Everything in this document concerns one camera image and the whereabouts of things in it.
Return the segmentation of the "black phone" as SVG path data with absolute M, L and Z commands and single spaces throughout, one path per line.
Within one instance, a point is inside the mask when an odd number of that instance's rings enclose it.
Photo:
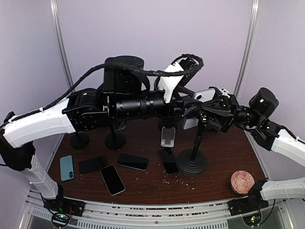
M 192 99 L 198 100 L 200 102 L 207 102 L 212 100 L 215 95 L 215 89 L 209 88 L 202 91 L 197 91 L 192 96 Z M 198 125 L 198 119 L 196 117 L 192 117 L 190 119 L 185 119 L 183 122 L 183 130 L 187 130 Z
M 97 171 L 108 166 L 107 156 L 99 156 L 79 162 L 80 174 Z

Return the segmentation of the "pink phone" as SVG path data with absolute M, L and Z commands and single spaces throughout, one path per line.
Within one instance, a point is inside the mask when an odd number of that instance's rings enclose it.
M 179 172 L 176 165 L 176 158 L 169 148 L 164 148 L 158 151 L 159 159 L 164 167 L 166 174 L 174 174 Z

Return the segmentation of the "teal phone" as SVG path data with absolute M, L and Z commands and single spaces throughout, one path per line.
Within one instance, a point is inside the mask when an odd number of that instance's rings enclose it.
M 148 168 L 149 159 L 141 156 L 121 153 L 117 160 L 117 164 L 127 168 L 146 171 Z
M 74 166 L 72 155 L 60 158 L 60 173 L 61 181 L 68 181 L 74 179 Z

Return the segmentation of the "white phone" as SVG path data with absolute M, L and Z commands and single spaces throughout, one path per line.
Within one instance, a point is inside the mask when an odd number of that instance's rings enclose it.
M 115 196 L 126 190 L 114 165 L 102 168 L 100 173 L 111 196 Z

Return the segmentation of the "teal phone front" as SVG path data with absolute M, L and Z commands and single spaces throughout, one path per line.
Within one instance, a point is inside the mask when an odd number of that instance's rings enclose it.
M 74 166 L 72 155 L 60 158 L 60 173 L 61 181 L 68 181 L 74 179 Z

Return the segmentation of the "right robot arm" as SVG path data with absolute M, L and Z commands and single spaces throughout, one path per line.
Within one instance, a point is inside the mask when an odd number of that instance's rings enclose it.
M 295 136 L 284 125 L 269 119 L 279 101 L 267 88 L 262 87 L 250 99 L 248 106 L 239 105 L 232 94 L 221 94 L 202 103 L 201 111 L 209 118 L 209 123 L 220 132 L 227 132 L 235 125 L 250 133 L 262 148 L 279 153 L 297 162 L 305 164 L 305 142 Z M 263 200 L 294 199 L 305 197 L 305 179 L 283 181 L 257 181 L 244 200 L 247 210 L 255 210 Z

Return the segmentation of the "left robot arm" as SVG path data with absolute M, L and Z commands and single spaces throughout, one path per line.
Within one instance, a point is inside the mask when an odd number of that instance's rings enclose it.
M 143 65 L 135 56 L 110 57 L 82 76 L 104 69 L 100 87 L 76 91 L 72 86 L 45 107 L 21 115 L 8 113 L 0 126 L 0 154 L 6 166 L 21 172 L 44 200 L 64 212 L 69 204 L 63 187 L 41 167 L 33 142 L 57 134 L 83 135 L 133 119 L 182 117 L 179 93 L 190 91 L 180 81 L 203 67 L 202 58 L 182 54 L 163 71 L 146 71 Z

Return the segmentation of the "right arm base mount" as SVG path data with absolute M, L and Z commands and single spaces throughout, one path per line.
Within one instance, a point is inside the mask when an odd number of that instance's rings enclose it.
M 252 201 L 249 197 L 228 202 L 231 216 L 242 216 L 244 224 L 251 227 L 259 226 L 263 222 L 262 209 L 268 206 L 268 201 Z

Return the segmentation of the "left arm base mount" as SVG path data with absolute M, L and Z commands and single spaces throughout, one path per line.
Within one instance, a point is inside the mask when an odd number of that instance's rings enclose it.
M 56 228 L 66 227 L 73 216 L 81 217 L 84 212 L 83 201 L 63 198 L 62 201 L 42 198 L 43 206 L 51 213 L 51 223 Z

